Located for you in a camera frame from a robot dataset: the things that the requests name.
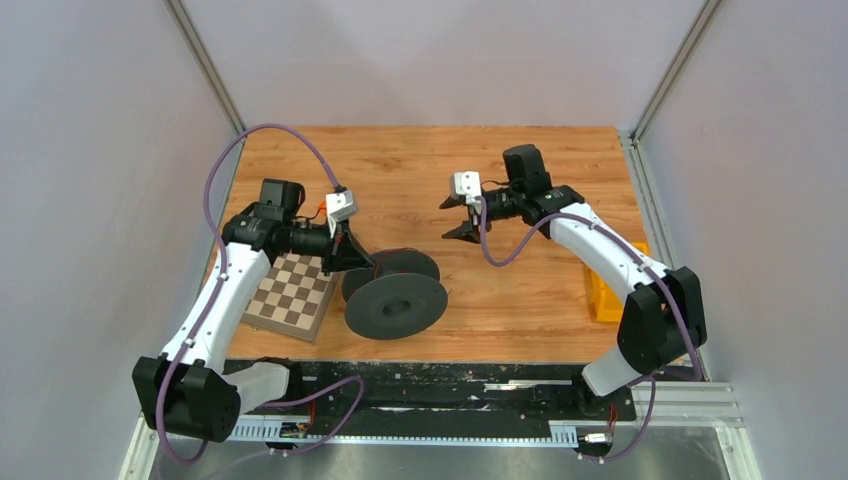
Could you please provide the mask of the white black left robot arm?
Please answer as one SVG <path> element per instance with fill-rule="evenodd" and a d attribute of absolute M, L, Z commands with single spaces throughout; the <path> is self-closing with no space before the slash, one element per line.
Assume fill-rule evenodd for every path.
<path fill-rule="evenodd" d="M 269 357 L 232 374 L 223 368 L 236 327 L 278 258 L 317 258 L 325 274 L 371 263 L 349 225 L 358 211 L 352 190 L 338 186 L 325 197 L 319 224 L 299 217 L 304 199 L 303 185 L 266 179 L 258 200 L 224 225 L 212 274 L 183 325 L 158 356 L 133 368 L 150 428 L 220 443 L 241 415 L 268 402 L 282 414 L 302 408 L 306 388 L 291 377 L 292 362 Z"/>

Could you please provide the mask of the black cable spool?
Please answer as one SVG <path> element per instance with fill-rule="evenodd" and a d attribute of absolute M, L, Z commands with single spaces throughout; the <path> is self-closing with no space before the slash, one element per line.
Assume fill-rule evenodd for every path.
<path fill-rule="evenodd" d="M 435 324 L 448 307 L 448 291 L 429 255 L 411 248 L 371 256 L 374 266 L 345 273 L 341 293 L 351 331 L 373 340 L 396 340 Z"/>

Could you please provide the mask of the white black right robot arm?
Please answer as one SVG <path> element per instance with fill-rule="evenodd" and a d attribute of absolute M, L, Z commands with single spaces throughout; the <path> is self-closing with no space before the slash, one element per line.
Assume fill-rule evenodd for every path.
<path fill-rule="evenodd" d="M 533 234 L 575 254 L 596 273 L 623 305 L 615 345 L 587 364 L 571 390 L 571 403 L 584 417 L 596 417 L 611 403 L 611 394 L 687 355 L 703 374 L 696 351 L 707 341 L 701 283 L 688 267 L 670 268 L 636 249 L 568 185 L 556 186 L 541 151 L 533 144 L 503 153 L 507 179 L 487 190 L 476 171 L 454 173 L 444 209 L 464 207 L 468 218 L 445 233 L 481 246 L 486 260 L 504 267 L 515 260 Z M 528 234 L 514 252 L 495 259 L 488 248 L 493 222 L 519 218 Z"/>

